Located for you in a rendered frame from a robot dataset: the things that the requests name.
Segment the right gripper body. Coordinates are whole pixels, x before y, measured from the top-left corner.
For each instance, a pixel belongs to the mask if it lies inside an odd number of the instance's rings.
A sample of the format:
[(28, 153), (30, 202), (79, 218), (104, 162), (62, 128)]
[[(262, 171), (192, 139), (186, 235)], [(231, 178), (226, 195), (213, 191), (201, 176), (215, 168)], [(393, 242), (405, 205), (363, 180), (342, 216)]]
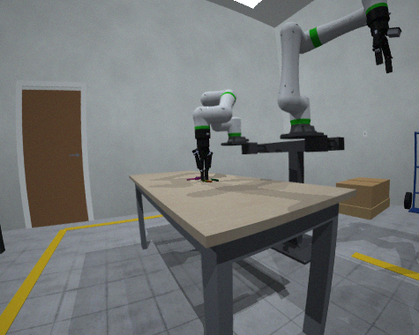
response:
[(198, 148), (198, 154), (200, 157), (202, 157), (202, 151), (205, 151), (204, 153), (204, 157), (206, 156), (206, 151), (208, 151), (208, 153), (210, 152), (209, 150), (209, 138), (201, 138), (201, 139), (197, 139), (197, 148)]

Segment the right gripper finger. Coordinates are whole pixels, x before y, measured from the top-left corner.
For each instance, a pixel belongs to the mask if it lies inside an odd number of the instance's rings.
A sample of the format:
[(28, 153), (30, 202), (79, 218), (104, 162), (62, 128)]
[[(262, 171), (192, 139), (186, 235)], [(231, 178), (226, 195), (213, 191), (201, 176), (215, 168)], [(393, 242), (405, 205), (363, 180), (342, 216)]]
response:
[(206, 156), (204, 157), (204, 163), (205, 163), (205, 180), (208, 180), (208, 171), (211, 167), (212, 163), (212, 155), (213, 153), (206, 151)]
[(202, 157), (198, 156), (198, 151), (196, 151), (194, 153), (195, 159), (196, 159), (196, 163), (197, 163), (197, 168), (200, 171), (200, 175), (201, 175), (201, 181), (205, 180), (205, 173), (204, 173), (204, 153), (205, 151), (202, 151)]

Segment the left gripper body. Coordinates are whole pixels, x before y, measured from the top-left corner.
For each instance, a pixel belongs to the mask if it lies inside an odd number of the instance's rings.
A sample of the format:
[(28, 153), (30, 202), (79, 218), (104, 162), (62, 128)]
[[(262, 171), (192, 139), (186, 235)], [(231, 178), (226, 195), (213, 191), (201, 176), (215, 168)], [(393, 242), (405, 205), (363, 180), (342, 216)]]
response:
[[(382, 39), (383, 34), (385, 34), (385, 30), (389, 28), (388, 20), (387, 19), (378, 19), (370, 24), (370, 32), (371, 36), (373, 37), (373, 31), (378, 30), (380, 31), (380, 39)], [(382, 45), (385, 45), (385, 39), (382, 42)]]

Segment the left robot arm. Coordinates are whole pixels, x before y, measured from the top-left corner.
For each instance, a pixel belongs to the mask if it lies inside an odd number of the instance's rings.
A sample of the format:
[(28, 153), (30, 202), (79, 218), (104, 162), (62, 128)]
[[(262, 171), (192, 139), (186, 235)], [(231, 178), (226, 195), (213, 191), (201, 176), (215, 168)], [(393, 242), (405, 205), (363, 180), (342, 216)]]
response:
[(310, 100), (299, 91), (299, 54), (357, 28), (370, 27), (378, 19), (387, 19), (389, 22), (391, 12), (388, 11), (387, 0), (362, 0), (362, 4), (363, 8), (358, 11), (307, 32), (303, 32), (296, 22), (288, 22), (281, 28), (282, 63), (278, 105), (283, 111), (293, 114), (289, 114), (289, 133), (315, 131), (311, 125)]

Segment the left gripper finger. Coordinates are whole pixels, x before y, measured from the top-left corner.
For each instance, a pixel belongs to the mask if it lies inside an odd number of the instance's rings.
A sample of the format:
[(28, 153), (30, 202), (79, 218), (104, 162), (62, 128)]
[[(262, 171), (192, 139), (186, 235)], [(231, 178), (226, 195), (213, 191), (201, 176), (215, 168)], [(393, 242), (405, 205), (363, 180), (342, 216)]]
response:
[[(385, 37), (385, 45), (381, 46), (384, 57), (385, 57), (385, 70), (386, 73), (390, 73), (393, 72), (393, 67), (392, 67), (392, 55), (391, 55), (391, 51), (389, 48), (389, 44), (388, 44), (388, 40)], [(388, 57), (389, 56), (389, 57)]]
[[(382, 39), (380, 39), (380, 32), (379, 29), (373, 31), (373, 51), (375, 51), (376, 57), (376, 65), (383, 63), (383, 55), (382, 55), (382, 42), (384, 41), (385, 35), (383, 34)], [(379, 44), (380, 43), (380, 44)]]

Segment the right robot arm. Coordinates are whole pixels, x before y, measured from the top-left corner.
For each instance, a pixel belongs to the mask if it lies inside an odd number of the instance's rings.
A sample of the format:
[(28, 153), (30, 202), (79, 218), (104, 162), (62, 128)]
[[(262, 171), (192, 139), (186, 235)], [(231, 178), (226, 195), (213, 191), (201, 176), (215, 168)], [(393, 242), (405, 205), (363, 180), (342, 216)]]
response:
[[(211, 138), (211, 124), (214, 131), (228, 132), (228, 142), (249, 141), (245, 137), (241, 139), (241, 119), (232, 117), (232, 107), (236, 103), (236, 93), (230, 89), (224, 91), (205, 92), (201, 95), (200, 100), (204, 107), (196, 108), (193, 112), (195, 139)], [(223, 95), (221, 95), (222, 93)], [(225, 99), (223, 100), (223, 98)]]

